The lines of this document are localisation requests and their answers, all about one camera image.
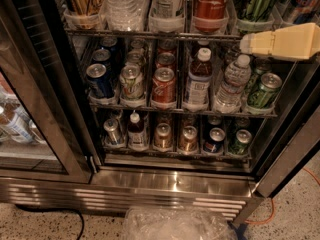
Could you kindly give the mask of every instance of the bottle label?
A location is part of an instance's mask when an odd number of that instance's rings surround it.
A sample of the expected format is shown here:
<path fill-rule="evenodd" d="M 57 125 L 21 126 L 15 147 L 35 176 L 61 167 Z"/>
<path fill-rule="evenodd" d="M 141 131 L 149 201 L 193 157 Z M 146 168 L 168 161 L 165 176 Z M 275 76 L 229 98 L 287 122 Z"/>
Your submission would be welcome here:
<path fill-rule="evenodd" d="M 194 81 L 188 77 L 186 87 L 186 102 L 190 104 L 205 104 L 210 82 Z"/>

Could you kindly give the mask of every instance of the clear bottle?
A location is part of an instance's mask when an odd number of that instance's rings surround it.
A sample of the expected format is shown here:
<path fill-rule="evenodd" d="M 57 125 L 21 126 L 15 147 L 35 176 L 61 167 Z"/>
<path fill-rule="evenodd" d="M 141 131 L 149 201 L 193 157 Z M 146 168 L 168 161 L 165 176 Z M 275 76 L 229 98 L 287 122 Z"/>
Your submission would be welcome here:
<path fill-rule="evenodd" d="M 240 55 L 230 63 L 220 83 L 214 99 L 214 109 L 221 113 L 238 112 L 241 106 L 241 95 L 250 79 L 250 57 Z"/>
<path fill-rule="evenodd" d="M 211 51 L 201 48 L 188 73 L 184 100 L 189 104 L 205 104 L 212 77 Z"/>
<path fill-rule="evenodd" d="M 129 148 L 137 151 L 146 150 L 148 148 L 147 133 L 144 127 L 144 120 L 141 120 L 140 115 L 136 112 L 133 112 L 130 115 L 130 120 L 128 123 L 128 135 Z"/>

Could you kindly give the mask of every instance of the bottle cap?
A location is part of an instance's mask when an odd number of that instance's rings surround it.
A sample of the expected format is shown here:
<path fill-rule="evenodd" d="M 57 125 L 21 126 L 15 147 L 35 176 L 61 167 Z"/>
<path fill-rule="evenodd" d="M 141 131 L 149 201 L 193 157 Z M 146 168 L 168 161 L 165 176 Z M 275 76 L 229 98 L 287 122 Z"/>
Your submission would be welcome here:
<path fill-rule="evenodd" d="M 198 41 L 198 44 L 200 44 L 200 45 L 208 45 L 209 41 L 207 41 L 207 40 Z"/>
<path fill-rule="evenodd" d="M 198 59 L 201 61 L 208 61 L 211 58 L 211 51 L 208 48 L 201 48 L 198 52 Z"/>
<path fill-rule="evenodd" d="M 240 67 L 246 67 L 249 65 L 249 63 L 250 63 L 250 57 L 248 55 L 242 54 L 237 58 L 237 64 Z"/>
<path fill-rule="evenodd" d="M 134 124 L 138 123 L 140 121 L 140 116 L 138 113 L 136 112 L 133 112 L 131 115 L 130 115 L 130 121 Z"/>

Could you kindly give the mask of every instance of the speckled floor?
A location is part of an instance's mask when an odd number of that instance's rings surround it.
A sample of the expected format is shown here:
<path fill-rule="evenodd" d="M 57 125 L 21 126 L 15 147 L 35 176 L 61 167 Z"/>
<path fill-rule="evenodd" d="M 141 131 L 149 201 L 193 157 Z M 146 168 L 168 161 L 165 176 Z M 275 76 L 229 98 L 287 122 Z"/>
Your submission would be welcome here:
<path fill-rule="evenodd" d="M 320 152 L 306 165 L 320 177 Z M 274 198 L 274 219 L 260 226 L 249 225 L 241 240 L 320 239 L 320 188 L 304 170 Z M 263 220 L 270 215 L 265 200 L 249 218 Z M 123 218 L 83 215 L 81 239 L 119 240 Z M 67 212 L 29 213 L 11 204 L 0 204 L 0 240 L 72 240 L 81 230 L 78 215 Z"/>

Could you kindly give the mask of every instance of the water bottle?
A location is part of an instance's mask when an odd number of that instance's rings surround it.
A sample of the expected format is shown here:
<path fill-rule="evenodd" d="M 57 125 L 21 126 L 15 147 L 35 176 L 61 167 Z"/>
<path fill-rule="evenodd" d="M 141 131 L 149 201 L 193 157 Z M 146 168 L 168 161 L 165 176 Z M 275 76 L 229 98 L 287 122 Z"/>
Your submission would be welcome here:
<path fill-rule="evenodd" d="M 240 55 L 227 66 L 214 99 L 215 110 L 221 113 L 239 111 L 241 95 L 251 75 L 249 63 L 249 56 Z"/>

